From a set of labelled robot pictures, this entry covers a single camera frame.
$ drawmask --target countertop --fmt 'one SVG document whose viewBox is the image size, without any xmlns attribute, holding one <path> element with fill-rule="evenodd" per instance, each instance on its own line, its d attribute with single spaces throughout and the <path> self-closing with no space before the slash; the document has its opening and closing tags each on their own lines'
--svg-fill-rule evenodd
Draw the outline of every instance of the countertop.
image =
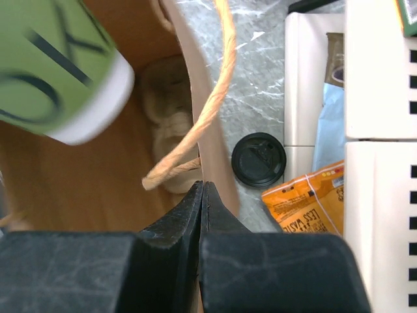
<svg viewBox="0 0 417 313">
<path fill-rule="evenodd" d="M 207 62 L 213 83 L 222 62 L 222 28 L 213 1 L 175 0 Z M 296 0 L 229 0 L 237 30 L 237 65 L 220 112 L 229 154 L 253 132 L 267 132 L 283 142 L 284 21 Z M 340 13 L 345 0 L 314 10 Z M 263 189 L 236 182 L 240 221 L 251 231 L 278 231 L 261 200 Z"/>
</svg>

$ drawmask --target black letter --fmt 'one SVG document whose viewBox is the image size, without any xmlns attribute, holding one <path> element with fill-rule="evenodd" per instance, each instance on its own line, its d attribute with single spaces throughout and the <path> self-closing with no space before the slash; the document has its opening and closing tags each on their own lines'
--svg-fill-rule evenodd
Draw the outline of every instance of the black letter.
<svg viewBox="0 0 417 313">
<path fill-rule="evenodd" d="M 100 28 L 97 26 L 94 18 L 88 13 L 88 11 L 84 8 L 84 6 L 80 3 L 81 7 L 83 8 L 84 12 L 88 15 L 90 20 L 92 21 L 94 27 L 98 30 L 100 36 L 104 39 L 104 41 L 108 44 L 109 42 L 105 38 L 104 34 L 100 31 Z M 73 75 L 75 79 L 80 81 L 82 84 L 87 85 L 91 79 L 80 70 L 76 66 L 76 60 L 74 57 L 73 47 L 77 46 L 79 48 L 88 49 L 96 53 L 105 54 L 107 51 L 103 49 L 103 47 L 98 46 L 96 44 L 91 44 L 89 42 L 81 41 L 79 39 L 74 38 L 69 32 L 66 23 L 66 18 L 64 11 L 62 8 L 55 3 L 55 10 L 58 17 L 59 26 L 61 28 L 62 34 L 64 36 L 64 44 L 65 44 L 65 53 L 66 56 L 55 49 L 45 38 L 39 35 L 37 32 L 32 31 L 32 33 L 28 36 L 30 42 L 32 42 L 40 51 L 45 53 L 48 57 L 53 59 L 58 65 L 60 65 L 63 69 L 65 69 L 68 73 Z"/>
<path fill-rule="evenodd" d="M 42 91 L 52 101 L 51 111 L 47 115 L 39 117 L 37 119 L 19 117 L 17 115 L 8 113 L 2 109 L 0 109 L 0 115 L 3 115 L 10 119 L 14 119 L 15 121 L 19 122 L 31 124 L 44 124 L 53 121 L 62 112 L 63 107 L 59 95 L 57 94 L 56 90 L 44 80 L 41 80 L 40 78 L 29 74 L 0 74 L 0 84 L 6 83 L 9 80 L 20 80 Z"/>
</svg>

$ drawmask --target green label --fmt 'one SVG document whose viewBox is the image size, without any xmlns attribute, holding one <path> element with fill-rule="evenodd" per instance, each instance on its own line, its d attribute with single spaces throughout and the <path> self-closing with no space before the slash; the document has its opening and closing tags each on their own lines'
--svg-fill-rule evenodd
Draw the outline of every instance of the green label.
<svg viewBox="0 0 417 313">
<path fill-rule="evenodd" d="M 81 0 L 0 1 L 0 119 L 39 134 L 79 112 L 115 56 Z"/>
</svg>

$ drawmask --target paper bag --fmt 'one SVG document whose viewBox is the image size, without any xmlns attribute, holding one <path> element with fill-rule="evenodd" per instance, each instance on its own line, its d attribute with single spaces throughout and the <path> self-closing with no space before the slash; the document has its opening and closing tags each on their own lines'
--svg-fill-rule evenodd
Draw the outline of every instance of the paper bag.
<svg viewBox="0 0 417 313">
<path fill-rule="evenodd" d="M 149 63 L 183 53 L 197 121 L 213 86 L 173 1 L 164 5 L 176 35 L 158 22 L 148 1 L 84 2 L 138 76 Z M 146 191 L 141 184 L 155 164 L 151 126 L 140 102 L 135 87 L 118 118 L 95 139 L 77 146 L 0 123 L 0 170 L 11 229 L 139 231 L 172 209 L 172 195 L 164 188 Z M 203 177 L 216 184 L 224 204 L 237 215 L 233 172 L 219 138 L 222 130 L 215 119 L 198 141 Z"/>
</svg>

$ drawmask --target black plastic object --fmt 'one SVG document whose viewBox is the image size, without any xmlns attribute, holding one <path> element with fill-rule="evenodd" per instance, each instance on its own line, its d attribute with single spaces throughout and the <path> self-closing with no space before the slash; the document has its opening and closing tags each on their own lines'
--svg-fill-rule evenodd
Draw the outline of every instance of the black plastic object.
<svg viewBox="0 0 417 313">
<path fill-rule="evenodd" d="M 307 13 L 336 1 L 337 0 L 299 0 L 288 7 L 288 14 L 293 12 Z"/>
<path fill-rule="evenodd" d="M 275 183 L 284 173 L 286 164 L 282 144 L 264 132 L 243 137 L 232 153 L 232 168 L 237 179 L 252 187 Z"/>
<path fill-rule="evenodd" d="M 346 242 L 251 233 L 213 183 L 139 233 L 0 240 L 0 312 L 196 312 L 197 277 L 205 313 L 371 312 Z"/>
<path fill-rule="evenodd" d="M 200 263 L 205 313 L 371 313 L 352 252 L 335 235 L 211 232 Z"/>
</svg>

